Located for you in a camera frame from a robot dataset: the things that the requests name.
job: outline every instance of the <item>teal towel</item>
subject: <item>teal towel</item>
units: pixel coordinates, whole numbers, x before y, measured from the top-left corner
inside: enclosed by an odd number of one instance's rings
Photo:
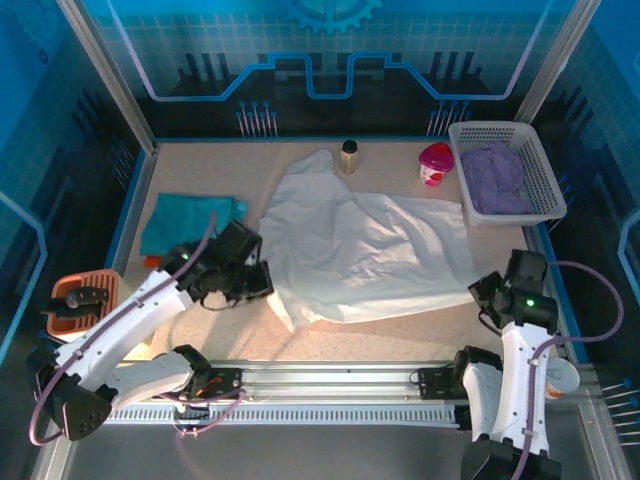
[[[164,256],[180,244],[197,242],[216,212],[218,232],[247,216],[247,203],[233,197],[190,197],[161,193],[140,238],[140,255]]]

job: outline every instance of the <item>white plastic basket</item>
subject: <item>white plastic basket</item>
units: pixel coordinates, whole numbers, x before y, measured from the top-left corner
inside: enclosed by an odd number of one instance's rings
[[[538,134],[531,125],[516,122],[453,123],[449,127],[449,138],[456,160],[467,219],[471,225],[528,226],[566,215],[567,204]],[[522,194],[531,202],[533,214],[483,215],[473,207],[460,155],[491,142],[504,143],[522,159],[525,176],[525,191]]]

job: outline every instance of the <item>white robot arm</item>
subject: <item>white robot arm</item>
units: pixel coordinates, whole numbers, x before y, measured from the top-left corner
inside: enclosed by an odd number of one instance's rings
[[[220,386],[210,386],[209,362],[188,345],[149,362],[118,364],[163,323],[209,292],[222,292],[232,302],[271,293],[268,265],[259,261],[260,245],[256,233],[233,222],[208,241],[197,259],[191,258],[195,243],[176,247],[134,295],[84,335],[53,354],[34,351],[27,365],[42,410],[67,438],[78,440],[98,428],[113,409],[155,395],[179,392],[187,400],[204,402],[220,394]],[[240,386],[237,378],[225,380]]]
[[[187,400],[204,402],[220,393],[198,393],[208,385],[211,367],[190,346],[177,347],[149,362],[118,364],[163,323],[211,291],[222,291],[233,300],[273,291],[266,262],[257,262],[257,234],[240,224],[230,227],[209,242],[202,259],[186,273],[176,275],[194,245],[174,249],[131,298],[85,335],[53,355],[42,350],[31,354],[28,366],[36,398],[50,387],[55,372],[71,362],[53,385],[44,408],[69,439],[89,435],[113,409],[155,395],[178,392]],[[548,352],[536,360],[535,431],[526,428],[531,358],[557,328],[557,305],[541,296],[546,268],[543,257],[514,250],[504,280],[494,273],[469,287],[482,311],[502,330],[504,364],[496,354],[475,347],[465,347],[454,360],[454,379],[467,391],[473,430],[473,442],[463,458],[463,480],[511,478],[514,459],[517,462],[528,436],[532,437],[531,460],[525,478],[560,479],[559,464],[548,458],[544,425]],[[155,293],[140,300],[152,290]],[[113,325],[101,331],[101,325],[110,321]],[[240,381],[233,386],[239,387]]]
[[[514,250],[504,279],[493,273],[469,287],[481,312],[502,331],[504,362],[474,347],[456,355],[455,377],[469,397],[473,434],[463,457],[463,480],[510,479],[528,437],[529,460],[522,478],[560,479],[560,464],[549,459],[544,416],[549,348],[533,360],[557,330],[557,304],[542,296],[546,271],[541,255]],[[534,361],[536,382],[529,392]],[[530,402],[534,406],[531,430],[527,428]]]

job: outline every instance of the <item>speckled tabletop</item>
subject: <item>speckled tabletop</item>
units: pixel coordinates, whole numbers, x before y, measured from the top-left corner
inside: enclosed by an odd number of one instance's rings
[[[160,192],[229,195],[249,202],[247,224],[255,229],[286,168],[328,148],[334,159],[341,142],[163,144],[136,232],[125,281],[137,287],[143,267],[140,234]],[[360,168],[344,176],[354,191],[461,202],[455,172],[437,188],[418,177],[418,155],[426,142],[359,141]],[[526,248],[520,227],[467,225],[476,271],[503,272],[511,249]],[[317,322],[290,332],[266,301],[210,312],[199,305],[165,324],[144,358],[189,343],[211,360],[394,361],[445,360],[467,344],[500,352],[500,339],[477,321],[474,303],[434,312],[359,324]]]

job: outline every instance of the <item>orange basket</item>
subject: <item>orange basket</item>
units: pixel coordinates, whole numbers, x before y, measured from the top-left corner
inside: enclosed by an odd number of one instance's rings
[[[79,287],[104,288],[109,291],[109,301],[102,306],[100,319],[93,315],[75,319],[62,319],[55,314],[49,314],[47,332],[49,335],[65,342],[70,342],[80,337],[131,295],[131,290],[115,270],[94,270],[62,277],[53,286],[51,297],[64,297],[71,290]]]

